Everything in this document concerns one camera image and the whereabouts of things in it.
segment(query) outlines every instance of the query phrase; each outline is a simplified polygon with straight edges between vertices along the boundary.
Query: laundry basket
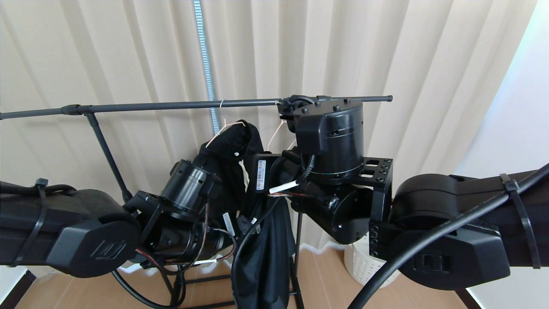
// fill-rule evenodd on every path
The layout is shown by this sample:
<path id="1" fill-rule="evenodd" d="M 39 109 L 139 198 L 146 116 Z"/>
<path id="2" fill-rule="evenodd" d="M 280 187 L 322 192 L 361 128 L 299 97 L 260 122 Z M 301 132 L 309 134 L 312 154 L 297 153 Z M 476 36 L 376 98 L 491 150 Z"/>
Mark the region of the laundry basket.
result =
<path id="1" fill-rule="evenodd" d="M 349 274 L 361 284 L 366 284 L 374 273 L 385 264 L 385 261 L 369 255 L 368 235 L 345 248 L 344 261 Z M 389 285 L 399 274 L 399 271 L 394 272 L 381 287 Z"/>

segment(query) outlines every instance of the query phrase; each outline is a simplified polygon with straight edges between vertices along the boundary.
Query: white label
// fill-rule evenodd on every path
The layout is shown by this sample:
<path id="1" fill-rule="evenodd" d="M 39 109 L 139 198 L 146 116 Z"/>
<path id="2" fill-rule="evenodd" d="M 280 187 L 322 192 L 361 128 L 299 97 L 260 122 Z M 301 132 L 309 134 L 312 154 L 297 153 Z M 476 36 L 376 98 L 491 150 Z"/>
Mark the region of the white label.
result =
<path id="1" fill-rule="evenodd" d="M 265 188 L 265 168 L 267 167 L 267 161 L 259 160 L 257 162 L 257 182 L 255 184 L 255 189 L 257 191 L 263 190 Z"/>
<path id="2" fill-rule="evenodd" d="M 231 221 L 231 217 L 229 216 L 228 212 L 223 214 L 223 221 L 225 221 L 225 226 L 227 227 L 227 232 L 229 232 L 229 234 L 234 237 L 236 235 L 236 233 L 234 232 L 233 223 Z"/>
<path id="3" fill-rule="evenodd" d="M 257 218 L 253 218 L 251 220 L 251 223 L 254 224 L 255 222 L 257 221 Z M 256 227 L 255 227 L 255 231 L 259 234 L 261 232 L 261 224 L 258 224 Z"/>

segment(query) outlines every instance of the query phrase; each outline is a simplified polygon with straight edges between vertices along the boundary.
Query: robotic arm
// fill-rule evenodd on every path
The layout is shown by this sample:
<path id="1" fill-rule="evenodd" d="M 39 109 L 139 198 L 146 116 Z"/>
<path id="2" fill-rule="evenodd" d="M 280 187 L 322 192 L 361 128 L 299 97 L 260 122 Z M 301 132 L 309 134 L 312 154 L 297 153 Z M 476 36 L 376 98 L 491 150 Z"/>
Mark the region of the robotic arm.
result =
<path id="1" fill-rule="evenodd" d="M 277 106 L 297 147 L 255 155 L 248 190 L 286 196 L 339 243 L 369 231 L 370 254 L 388 262 L 350 308 L 361 308 L 396 269 L 455 290 L 506 277 L 510 266 L 549 264 L 548 166 L 486 179 L 419 175 L 393 198 L 393 160 L 363 156 L 361 101 L 292 96 Z M 122 207 L 97 190 L 2 183 L 0 264 L 49 265 L 83 278 L 127 260 L 190 267 L 245 232 L 228 233 L 212 215 L 225 211 L 210 203 L 220 186 L 184 160 L 160 195 L 139 191 Z"/>

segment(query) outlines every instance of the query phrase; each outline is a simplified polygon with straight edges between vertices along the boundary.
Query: blue striped strip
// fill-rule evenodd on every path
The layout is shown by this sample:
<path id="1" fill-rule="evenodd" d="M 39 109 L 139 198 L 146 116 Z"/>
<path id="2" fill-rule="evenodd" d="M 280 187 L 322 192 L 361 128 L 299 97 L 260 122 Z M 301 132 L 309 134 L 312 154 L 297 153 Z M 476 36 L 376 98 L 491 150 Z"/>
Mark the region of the blue striped strip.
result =
<path id="1" fill-rule="evenodd" d="M 200 50 L 202 51 L 202 62 L 204 64 L 204 75 L 206 76 L 206 87 L 208 88 L 208 99 L 215 101 L 214 83 L 210 74 L 210 58 L 208 57 L 208 46 L 206 45 L 206 36 L 204 35 L 204 19 L 202 18 L 202 6 L 200 0 L 194 0 L 194 16 L 197 20 L 198 40 L 200 41 Z M 215 108 L 210 108 L 211 122 L 214 124 L 214 133 L 219 133 L 219 121 Z"/>

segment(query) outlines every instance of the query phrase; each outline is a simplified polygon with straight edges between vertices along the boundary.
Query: curtain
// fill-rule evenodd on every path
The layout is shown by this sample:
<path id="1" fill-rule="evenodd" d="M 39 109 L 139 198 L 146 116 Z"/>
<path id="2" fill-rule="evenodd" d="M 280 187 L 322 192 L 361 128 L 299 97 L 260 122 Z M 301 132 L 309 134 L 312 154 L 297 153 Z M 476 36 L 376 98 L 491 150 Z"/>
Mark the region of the curtain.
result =
<path id="1" fill-rule="evenodd" d="M 393 95 L 365 103 L 365 154 L 395 158 L 394 188 L 452 173 L 511 63 L 536 0 L 202 1 L 218 100 Z M 2 1 L 1 111 L 207 100 L 191 1 Z M 213 135 L 209 110 L 98 114 L 130 191 L 159 193 Z M 272 107 L 221 108 L 265 147 Z M 3 181 L 120 192 L 83 117 L 1 122 Z M 272 152 L 294 141 L 285 125 Z M 302 240 L 329 239 L 305 219 Z"/>

